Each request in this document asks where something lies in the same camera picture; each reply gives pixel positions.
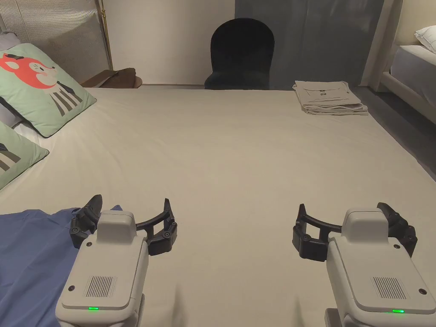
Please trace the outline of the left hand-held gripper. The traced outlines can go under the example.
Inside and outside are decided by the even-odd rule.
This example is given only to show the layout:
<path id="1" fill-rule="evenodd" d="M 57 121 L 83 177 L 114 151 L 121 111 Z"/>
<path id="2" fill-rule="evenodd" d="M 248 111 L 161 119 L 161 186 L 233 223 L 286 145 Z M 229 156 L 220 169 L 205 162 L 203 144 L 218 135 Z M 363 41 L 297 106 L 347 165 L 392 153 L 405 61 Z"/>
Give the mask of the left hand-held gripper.
<path id="1" fill-rule="evenodd" d="M 94 195 L 70 221 L 71 241 L 80 249 L 55 309 L 62 327 L 138 327 L 149 255 L 170 252 L 177 238 L 167 198 L 160 214 L 137 224 L 127 211 L 100 217 L 102 205 L 102 195 Z"/>

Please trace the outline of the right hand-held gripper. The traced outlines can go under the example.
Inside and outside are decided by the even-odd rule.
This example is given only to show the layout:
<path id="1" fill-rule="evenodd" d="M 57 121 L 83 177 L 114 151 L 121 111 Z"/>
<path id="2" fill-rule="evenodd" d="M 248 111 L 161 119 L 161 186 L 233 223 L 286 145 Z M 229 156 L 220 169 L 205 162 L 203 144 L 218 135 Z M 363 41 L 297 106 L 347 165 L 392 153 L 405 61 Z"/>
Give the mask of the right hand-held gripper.
<path id="1" fill-rule="evenodd" d="M 298 208 L 292 244 L 303 259 L 325 262 L 336 308 L 327 327 L 428 327 L 430 290 L 411 257 L 418 238 L 387 203 L 349 209 L 343 225 L 320 221 Z M 307 225 L 319 229 L 318 238 Z M 331 232 L 340 233 L 328 239 Z"/>

